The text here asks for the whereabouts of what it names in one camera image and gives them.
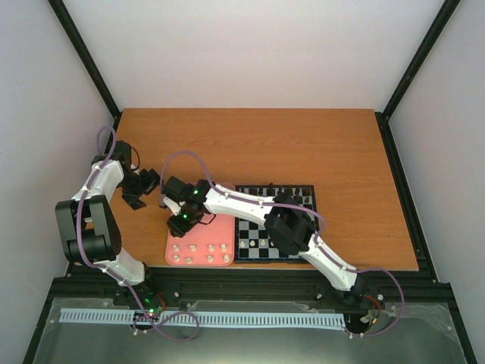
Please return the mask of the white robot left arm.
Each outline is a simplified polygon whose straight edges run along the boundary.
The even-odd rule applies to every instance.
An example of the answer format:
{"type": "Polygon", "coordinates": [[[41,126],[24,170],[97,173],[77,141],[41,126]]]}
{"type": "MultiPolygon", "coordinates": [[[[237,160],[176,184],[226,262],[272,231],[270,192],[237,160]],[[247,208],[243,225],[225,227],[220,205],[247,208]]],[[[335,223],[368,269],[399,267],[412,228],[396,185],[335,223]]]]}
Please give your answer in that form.
{"type": "Polygon", "coordinates": [[[147,267],[123,247],[110,201],[116,189],[133,210],[146,207],[141,200],[160,183],[153,170],[138,169],[132,164],[135,149],[117,141],[111,154],[97,155],[91,171],[78,193],[59,202],[55,216],[64,255],[71,263],[97,268],[119,285],[131,285],[130,294],[141,305],[156,300],[158,287],[146,279],[147,267]]]}

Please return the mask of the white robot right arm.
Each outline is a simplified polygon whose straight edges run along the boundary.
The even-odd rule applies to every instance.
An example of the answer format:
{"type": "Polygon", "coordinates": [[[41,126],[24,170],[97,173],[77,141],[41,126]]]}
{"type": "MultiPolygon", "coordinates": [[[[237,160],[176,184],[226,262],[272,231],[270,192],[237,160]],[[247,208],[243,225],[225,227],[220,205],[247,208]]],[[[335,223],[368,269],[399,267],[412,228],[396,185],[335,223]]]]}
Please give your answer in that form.
{"type": "Polygon", "coordinates": [[[170,209],[171,236],[184,237],[202,216],[229,215],[261,225],[280,251],[302,257],[330,283],[346,306],[361,303],[367,281],[357,268],[336,254],[321,238],[311,220],[317,212],[300,206],[289,193],[255,196],[199,180],[195,185],[170,177],[161,185],[161,207],[170,209]]]}

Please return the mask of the pink plastic tray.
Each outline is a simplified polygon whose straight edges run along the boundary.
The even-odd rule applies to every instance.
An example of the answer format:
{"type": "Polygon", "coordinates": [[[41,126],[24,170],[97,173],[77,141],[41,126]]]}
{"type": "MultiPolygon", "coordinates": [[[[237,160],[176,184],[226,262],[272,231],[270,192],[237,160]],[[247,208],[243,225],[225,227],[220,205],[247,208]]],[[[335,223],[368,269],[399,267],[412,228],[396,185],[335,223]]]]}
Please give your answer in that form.
{"type": "Polygon", "coordinates": [[[169,233],[165,248],[165,260],[169,265],[182,267],[224,267],[228,266],[234,258],[234,233],[235,218],[220,212],[213,212],[208,206],[211,197],[219,197],[220,194],[213,191],[209,182],[199,180],[196,184],[185,183],[176,177],[170,177],[161,189],[161,207],[169,209],[172,215],[181,212],[189,214],[203,212],[204,216],[184,237],[172,237],[169,233]],[[227,245],[227,251],[221,250],[221,244],[227,245]],[[174,251],[173,245],[179,247],[174,251]],[[191,251],[190,246],[196,245],[197,250],[191,251]],[[213,245],[214,251],[210,252],[208,246],[213,245]],[[174,255],[180,257],[179,262],[174,261],[174,255]],[[224,261],[224,255],[230,256],[230,261],[224,261]],[[213,256],[213,262],[207,261],[207,256],[213,256]],[[185,259],[190,257],[191,264],[185,259]]]}

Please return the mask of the black white chessboard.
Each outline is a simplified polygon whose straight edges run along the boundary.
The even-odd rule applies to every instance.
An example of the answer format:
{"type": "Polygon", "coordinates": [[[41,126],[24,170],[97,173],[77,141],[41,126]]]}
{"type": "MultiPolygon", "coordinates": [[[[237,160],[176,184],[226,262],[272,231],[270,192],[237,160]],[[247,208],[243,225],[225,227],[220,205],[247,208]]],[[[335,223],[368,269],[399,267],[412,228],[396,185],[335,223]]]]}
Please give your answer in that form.
{"type": "MultiPolygon", "coordinates": [[[[236,191],[257,196],[278,196],[281,193],[288,193],[298,202],[298,204],[307,209],[317,210],[317,203],[313,185],[277,185],[274,184],[274,190],[268,191],[267,185],[237,185],[236,191]]],[[[280,251],[268,232],[262,225],[237,218],[235,227],[235,262],[238,263],[296,263],[304,262],[304,259],[297,255],[290,255],[280,251]],[[241,248],[239,242],[244,240],[246,246],[241,248]],[[250,246],[249,241],[254,240],[255,246],[250,246]],[[266,240],[265,246],[260,246],[259,241],[266,240]]]]}

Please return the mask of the left black frame post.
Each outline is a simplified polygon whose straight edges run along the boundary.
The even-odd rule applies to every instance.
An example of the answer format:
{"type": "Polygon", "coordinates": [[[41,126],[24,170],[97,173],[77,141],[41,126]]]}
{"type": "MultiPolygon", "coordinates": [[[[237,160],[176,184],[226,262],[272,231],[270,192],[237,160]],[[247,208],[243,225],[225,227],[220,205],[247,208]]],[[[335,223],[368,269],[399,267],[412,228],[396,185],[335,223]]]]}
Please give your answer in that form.
{"type": "Polygon", "coordinates": [[[115,121],[119,121],[122,111],[118,108],[94,58],[91,55],[80,31],[77,28],[66,4],[62,0],[48,0],[48,4],[53,10],[59,24],[63,28],[67,38],[77,53],[80,61],[85,67],[91,81],[102,98],[109,114],[115,121]]]}

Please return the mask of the black frame post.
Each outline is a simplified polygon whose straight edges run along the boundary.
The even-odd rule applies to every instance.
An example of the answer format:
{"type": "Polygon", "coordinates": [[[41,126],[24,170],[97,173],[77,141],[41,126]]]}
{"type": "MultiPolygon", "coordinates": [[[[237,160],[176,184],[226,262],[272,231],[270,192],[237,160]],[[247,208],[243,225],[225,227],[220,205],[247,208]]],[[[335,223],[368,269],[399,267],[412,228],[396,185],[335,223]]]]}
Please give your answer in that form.
{"type": "Polygon", "coordinates": [[[80,31],[77,28],[66,4],[62,0],[48,0],[48,4],[53,10],[59,24],[63,28],[67,38],[77,53],[80,61],[85,67],[91,81],[102,98],[109,114],[115,121],[119,121],[122,111],[118,108],[94,58],[91,55],[80,31]]]}
{"type": "Polygon", "coordinates": [[[426,61],[427,56],[430,54],[430,51],[439,39],[441,33],[444,31],[447,23],[454,14],[460,2],[460,0],[445,0],[442,3],[424,38],[421,40],[420,45],[409,62],[408,67],[405,69],[404,74],[394,89],[390,100],[382,111],[385,121],[389,121],[393,116],[395,110],[399,106],[399,103],[402,101],[404,95],[408,91],[408,88],[411,86],[413,79],[416,77],[422,65],[426,61]]]}

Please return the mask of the right black frame post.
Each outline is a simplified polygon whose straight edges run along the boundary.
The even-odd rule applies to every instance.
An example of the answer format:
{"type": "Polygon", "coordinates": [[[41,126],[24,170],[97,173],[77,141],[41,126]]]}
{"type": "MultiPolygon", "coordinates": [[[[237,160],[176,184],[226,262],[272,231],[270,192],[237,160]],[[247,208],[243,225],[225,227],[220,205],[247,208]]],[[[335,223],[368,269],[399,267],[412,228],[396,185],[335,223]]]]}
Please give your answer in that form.
{"type": "Polygon", "coordinates": [[[441,33],[444,31],[447,23],[454,14],[460,2],[460,0],[445,0],[442,3],[424,38],[421,40],[420,45],[409,62],[408,67],[405,69],[404,74],[394,89],[390,100],[382,111],[385,121],[389,121],[393,116],[395,110],[399,106],[399,103],[402,101],[404,95],[408,91],[408,88],[411,86],[413,79],[416,77],[422,65],[426,61],[427,56],[430,54],[430,51],[439,39],[441,33]]]}

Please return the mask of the black aluminium frame rail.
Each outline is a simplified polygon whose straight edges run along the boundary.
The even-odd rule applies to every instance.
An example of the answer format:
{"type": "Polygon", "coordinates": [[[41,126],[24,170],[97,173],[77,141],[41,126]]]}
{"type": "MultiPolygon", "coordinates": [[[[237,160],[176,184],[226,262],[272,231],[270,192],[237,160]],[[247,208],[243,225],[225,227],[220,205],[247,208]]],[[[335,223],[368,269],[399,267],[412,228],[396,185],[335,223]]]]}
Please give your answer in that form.
{"type": "MultiPolygon", "coordinates": [[[[442,303],[451,310],[458,308],[450,284],[433,280],[426,271],[396,272],[392,277],[371,272],[366,278],[368,295],[382,294],[385,306],[442,303]]],[[[338,293],[315,270],[150,268],[149,283],[163,293],[169,307],[179,309],[200,300],[294,302],[344,313],[364,312],[371,307],[369,300],[338,293]]],[[[53,280],[48,300],[55,298],[108,298],[119,306],[136,305],[128,289],[112,278],[75,265],[69,266],[64,277],[53,280]]]]}

